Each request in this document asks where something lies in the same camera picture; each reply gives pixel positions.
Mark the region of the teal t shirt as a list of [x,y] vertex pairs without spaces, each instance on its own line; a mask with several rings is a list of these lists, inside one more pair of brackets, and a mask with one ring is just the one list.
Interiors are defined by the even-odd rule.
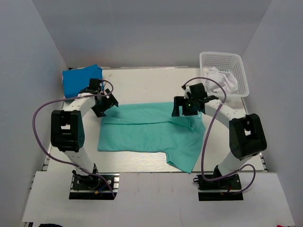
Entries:
[[112,107],[100,123],[100,152],[162,152],[167,164],[191,173],[201,153],[205,126],[202,114],[172,117],[173,103]]

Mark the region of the white t shirt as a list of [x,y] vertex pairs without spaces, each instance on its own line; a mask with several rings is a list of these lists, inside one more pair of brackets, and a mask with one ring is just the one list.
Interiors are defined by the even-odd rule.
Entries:
[[[220,71],[216,67],[212,67],[205,72],[204,77],[216,81],[227,94],[236,94],[238,91],[238,81],[230,72]],[[210,80],[203,79],[202,82],[208,92],[223,92],[216,83]]]

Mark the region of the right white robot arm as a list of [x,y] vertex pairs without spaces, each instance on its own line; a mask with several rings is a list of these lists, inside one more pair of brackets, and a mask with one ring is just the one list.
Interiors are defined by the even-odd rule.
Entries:
[[172,116],[194,116],[203,113],[210,116],[211,122],[207,129],[202,146],[201,157],[205,157],[206,146],[215,120],[218,120],[229,131],[230,151],[225,159],[215,167],[213,177],[202,178],[208,182],[214,181],[218,188],[226,188],[231,183],[231,176],[247,167],[247,161],[267,149],[267,141],[260,117],[253,114],[241,114],[225,104],[227,95],[223,100],[219,97],[209,96],[202,83],[187,86],[184,84],[183,96],[173,99]]

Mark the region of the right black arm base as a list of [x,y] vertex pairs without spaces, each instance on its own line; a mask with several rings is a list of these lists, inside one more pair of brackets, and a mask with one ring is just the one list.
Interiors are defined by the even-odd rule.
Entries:
[[197,184],[199,201],[242,201],[243,194],[239,175],[219,181],[206,181],[202,175],[193,178]]

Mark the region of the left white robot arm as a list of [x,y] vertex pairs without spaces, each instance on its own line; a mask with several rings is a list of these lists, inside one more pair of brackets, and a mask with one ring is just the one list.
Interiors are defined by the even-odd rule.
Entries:
[[51,114],[51,144],[69,158],[75,173],[84,176],[84,183],[94,189],[99,186],[97,167],[90,160],[85,148],[83,117],[92,110],[97,118],[105,117],[105,112],[118,101],[113,95],[114,87],[105,79],[90,79],[89,85],[76,97],[67,98],[71,103],[62,110]]

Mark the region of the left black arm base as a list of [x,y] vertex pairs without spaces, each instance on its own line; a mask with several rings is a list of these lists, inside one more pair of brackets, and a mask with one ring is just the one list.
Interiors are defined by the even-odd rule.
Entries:
[[106,182],[99,177],[73,173],[69,200],[114,200],[118,192],[119,174],[104,174],[102,176]]

